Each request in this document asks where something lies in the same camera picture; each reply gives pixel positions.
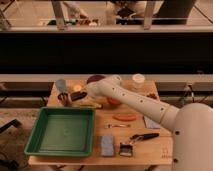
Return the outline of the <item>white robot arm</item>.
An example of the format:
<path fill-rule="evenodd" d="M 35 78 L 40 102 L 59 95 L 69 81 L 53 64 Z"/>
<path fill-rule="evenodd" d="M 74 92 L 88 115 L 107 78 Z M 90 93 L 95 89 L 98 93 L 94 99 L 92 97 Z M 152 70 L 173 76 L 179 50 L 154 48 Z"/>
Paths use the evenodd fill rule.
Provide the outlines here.
<path fill-rule="evenodd" d="M 89 96 L 116 99 L 172 133 L 172 171 L 213 171 L 213 108 L 190 103 L 177 108 L 122 87 L 119 75 L 86 85 Z"/>

